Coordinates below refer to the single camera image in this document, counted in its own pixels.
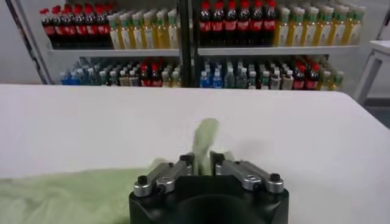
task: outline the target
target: yellow drink bottle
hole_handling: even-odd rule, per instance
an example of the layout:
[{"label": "yellow drink bottle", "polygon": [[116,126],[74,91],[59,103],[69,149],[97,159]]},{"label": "yellow drink bottle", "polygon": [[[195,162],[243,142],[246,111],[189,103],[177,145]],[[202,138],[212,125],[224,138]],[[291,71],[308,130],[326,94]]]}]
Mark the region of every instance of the yellow drink bottle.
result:
[{"label": "yellow drink bottle", "polygon": [[317,29],[317,16],[318,9],[315,7],[310,7],[308,20],[303,25],[302,38],[300,39],[301,46],[313,45],[314,34],[316,33]]},{"label": "yellow drink bottle", "polygon": [[290,15],[290,9],[282,8],[281,9],[281,20],[277,24],[275,37],[274,37],[274,46],[285,47],[287,43],[288,35],[288,18]]},{"label": "yellow drink bottle", "polygon": [[350,31],[344,34],[342,38],[343,44],[357,45],[360,40],[360,33],[363,27],[363,16],[366,8],[364,6],[357,7],[354,13],[354,20],[350,23]]},{"label": "yellow drink bottle", "polygon": [[305,10],[301,8],[294,9],[295,20],[290,24],[287,36],[287,46],[299,46],[303,31],[303,14]]},{"label": "yellow drink bottle", "polygon": [[339,6],[336,14],[336,22],[333,24],[328,39],[328,45],[341,45],[344,31],[346,30],[346,16],[349,11],[348,7]]},{"label": "yellow drink bottle", "polygon": [[322,22],[317,24],[316,33],[314,34],[314,46],[325,46],[329,39],[330,30],[332,29],[332,14],[334,8],[324,7]]}]

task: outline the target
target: bottle label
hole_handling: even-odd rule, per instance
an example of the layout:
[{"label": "bottle label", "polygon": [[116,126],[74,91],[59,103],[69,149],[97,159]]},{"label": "bottle label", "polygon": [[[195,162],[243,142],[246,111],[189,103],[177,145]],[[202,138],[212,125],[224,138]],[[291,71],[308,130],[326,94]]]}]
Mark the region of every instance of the bottle label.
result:
[{"label": "bottle label", "polygon": [[211,22],[200,22],[200,31],[210,31],[211,29]]},{"label": "bottle label", "polygon": [[169,28],[169,42],[171,44],[171,48],[178,48],[177,44],[177,32],[175,28]]},{"label": "bottle label", "polygon": [[319,37],[319,45],[327,44],[329,33],[330,33],[330,25],[323,26]]},{"label": "bottle label", "polygon": [[245,21],[245,22],[238,21],[237,22],[237,29],[240,31],[249,30],[249,21]]},{"label": "bottle label", "polygon": [[43,29],[47,36],[55,34],[54,26],[45,26]]},{"label": "bottle label", "polygon": [[108,24],[106,25],[100,25],[97,27],[100,34],[105,35],[110,32],[110,26]]},{"label": "bottle label", "polygon": [[309,26],[306,30],[304,46],[311,46],[313,44],[314,34],[316,33],[316,26]]},{"label": "bottle label", "polygon": [[275,29],[275,20],[264,21],[264,30],[274,30]]},{"label": "bottle label", "polygon": [[361,24],[356,24],[352,27],[351,34],[348,39],[348,44],[358,44],[361,32]]},{"label": "bottle label", "polygon": [[294,89],[302,89],[303,81],[294,81]]},{"label": "bottle label", "polygon": [[213,31],[222,31],[224,28],[224,23],[223,22],[213,22],[212,27]]},{"label": "bottle label", "polygon": [[297,26],[294,29],[293,38],[292,38],[292,45],[293,46],[299,46],[300,44],[300,37],[302,36],[302,26]]},{"label": "bottle label", "polygon": [[154,48],[152,30],[149,29],[145,30],[145,39],[146,39],[146,48],[148,49]]},{"label": "bottle label", "polygon": [[287,42],[288,26],[282,26],[279,29],[279,43],[278,46],[285,47]]},{"label": "bottle label", "polygon": [[121,30],[121,33],[122,33],[124,48],[131,49],[129,32],[127,30]]},{"label": "bottle label", "polygon": [[140,30],[134,30],[134,39],[135,39],[135,46],[137,49],[142,49],[142,36]]},{"label": "bottle label", "polygon": [[225,30],[236,30],[236,21],[225,21]]},{"label": "bottle label", "polygon": [[346,25],[338,25],[335,31],[335,36],[333,37],[333,45],[341,45],[342,36],[344,35],[344,31],[346,29]]},{"label": "bottle label", "polygon": [[77,30],[77,33],[79,35],[87,35],[88,34],[86,26],[76,26],[76,30]]},{"label": "bottle label", "polygon": [[118,33],[113,30],[110,32],[110,36],[111,36],[112,43],[114,45],[114,49],[120,49],[121,45],[119,44]]},{"label": "bottle label", "polygon": [[263,22],[260,20],[251,20],[250,21],[250,29],[253,31],[260,31],[263,27]]}]

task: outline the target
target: juice bottle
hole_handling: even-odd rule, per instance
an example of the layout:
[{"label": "juice bottle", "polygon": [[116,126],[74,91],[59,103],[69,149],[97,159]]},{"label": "juice bottle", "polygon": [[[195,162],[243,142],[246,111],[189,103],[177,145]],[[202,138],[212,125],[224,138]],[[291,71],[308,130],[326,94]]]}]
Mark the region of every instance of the juice bottle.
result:
[{"label": "juice bottle", "polygon": [[287,8],[282,8],[280,22],[278,22],[275,38],[274,38],[274,46],[285,47],[287,41],[288,34],[288,17],[290,14],[290,10]]},{"label": "juice bottle", "polygon": [[302,38],[300,39],[301,46],[312,46],[314,34],[317,28],[318,9],[315,7],[309,8],[308,20],[303,26]]},{"label": "juice bottle", "polygon": [[303,14],[305,13],[304,9],[295,8],[294,9],[294,22],[290,24],[287,36],[287,46],[299,46],[300,37],[302,36],[303,30]]},{"label": "juice bottle", "polygon": [[151,13],[147,12],[144,14],[144,33],[145,33],[145,41],[146,41],[146,48],[147,49],[153,49],[156,48],[154,46],[153,42],[153,31],[152,31],[152,20],[151,20]]},{"label": "juice bottle", "polygon": [[348,7],[339,6],[335,13],[336,21],[333,23],[330,30],[328,45],[341,45],[342,37],[346,29],[346,15],[349,11]]},{"label": "juice bottle", "polygon": [[342,38],[342,44],[357,45],[360,40],[361,28],[363,26],[363,16],[366,8],[364,6],[357,7],[354,13],[353,21],[347,25],[346,32]]},{"label": "juice bottle", "polygon": [[316,33],[314,34],[313,46],[325,46],[332,29],[332,14],[334,8],[323,7],[322,21],[317,24]]},{"label": "juice bottle", "polygon": [[171,10],[168,13],[168,21],[169,21],[169,43],[171,48],[179,48],[179,42],[177,41],[177,26],[176,26],[176,9]]}]

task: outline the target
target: red label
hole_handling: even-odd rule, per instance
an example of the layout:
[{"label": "red label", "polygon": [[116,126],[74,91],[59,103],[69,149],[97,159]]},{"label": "red label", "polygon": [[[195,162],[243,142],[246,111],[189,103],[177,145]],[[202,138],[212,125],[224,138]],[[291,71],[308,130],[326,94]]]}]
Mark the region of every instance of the red label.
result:
[{"label": "red label", "polygon": [[211,29],[211,22],[200,22],[200,31],[210,31]]},{"label": "red label", "polygon": [[223,22],[213,22],[213,26],[211,28],[213,28],[213,31],[222,31],[222,29],[224,28],[224,23]]},{"label": "red label", "polygon": [[275,21],[264,21],[264,30],[274,30],[275,29]]},{"label": "red label", "polygon": [[87,26],[88,33],[91,35],[95,35],[99,33],[99,29],[97,25]]},{"label": "red label", "polygon": [[294,87],[294,89],[302,89],[303,88],[303,81],[294,81],[293,87]]},{"label": "red label", "polygon": [[99,30],[99,33],[102,35],[108,34],[110,32],[110,26],[108,24],[100,25],[97,27],[97,29]]},{"label": "red label", "polygon": [[88,34],[88,30],[87,30],[86,26],[76,26],[76,30],[77,30],[77,33],[79,35],[87,35]]},{"label": "red label", "polygon": [[225,30],[236,30],[236,21],[225,21]]},{"label": "red label", "polygon": [[253,31],[259,31],[263,27],[263,22],[260,20],[251,20],[250,21],[250,29]]},{"label": "red label", "polygon": [[55,34],[54,26],[45,26],[43,29],[47,36]]},{"label": "red label", "polygon": [[246,22],[238,21],[237,29],[240,30],[240,31],[247,31],[247,30],[249,30],[249,21],[246,21]]}]

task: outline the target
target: red bottle cap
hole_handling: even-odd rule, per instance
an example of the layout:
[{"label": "red bottle cap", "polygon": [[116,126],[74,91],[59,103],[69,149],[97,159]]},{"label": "red bottle cap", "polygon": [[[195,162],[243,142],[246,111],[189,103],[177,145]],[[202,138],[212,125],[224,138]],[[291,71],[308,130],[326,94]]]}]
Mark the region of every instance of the red bottle cap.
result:
[{"label": "red bottle cap", "polygon": [[210,9],[210,3],[208,1],[203,1],[201,7],[203,10],[208,10]]}]

